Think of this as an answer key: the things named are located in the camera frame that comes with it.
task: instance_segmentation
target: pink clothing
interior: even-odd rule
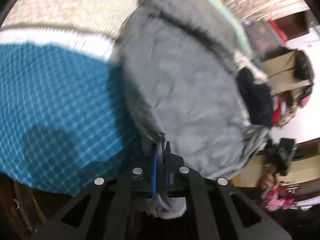
[[[293,198],[280,198],[279,187],[271,190],[265,198],[261,199],[261,206],[268,211],[276,211],[280,206],[292,206]]]

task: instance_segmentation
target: metal screw head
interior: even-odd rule
[[[132,173],[133,174],[136,174],[136,175],[139,175],[139,174],[141,174],[143,172],[143,170],[141,169],[141,168],[134,168],[133,170],[132,170]]]
[[[189,173],[189,168],[188,167],[180,167],[179,168],[179,171],[182,173],[182,174],[187,174],[187,173]]]
[[[220,185],[222,185],[222,186],[225,186],[225,185],[228,184],[228,180],[225,179],[225,178],[219,178],[219,179],[217,180],[217,182],[218,182],[218,184],[220,184]]]
[[[95,183],[96,185],[102,185],[102,184],[104,183],[104,179],[103,179],[103,178],[96,178],[96,179],[94,180],[94,183]]]

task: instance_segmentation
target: blue checkered fabric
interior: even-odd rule
[[[142,155],[122,71],[55,46],[0,45],[0,172],[76,195]]]

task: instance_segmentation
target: gray fabric cover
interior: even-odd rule
[[[223,15],[216,10],[208,0],[186,0],[202,14],[203,27],[217,41],[219,41],[229,51],[238,48],[242,51],[241,45],[236,37],[231,24]]]
[[[121,39],[125,96],[144,138],[165,137],[186,166],[229,179],[268,129],[244,125],[233,57],[205,30],[185,0],[143,0]]]

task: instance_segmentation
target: black metal bracket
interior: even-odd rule
[[[132,200],[152,198],[154,158],[155,155],[143,158],[116,181],[95,180],[41,226],[31,240],[85,240],[98,202],[106,195],[111,196],[111,201],[105,214],[106,225],[101,229],[101,239],[127,239]],[[284,229],[225,178],[216,181],[204,179],[197,171],[184,167],[183,159],[171,153],[169,142],[162,158],[160,165],[163,166],[157,169],[156,176],[164,178],[157,178],[156,181],[162,183],[156,185],[156,190],[165,190],[169,197],[186,197],[187,203],[193,207],[199,240],[291,239]],[[134,168],[140,168],[140,172],[133,172]],[[79,203],[85,204],[83,216],[75,224],[68,223],[66,217]]]

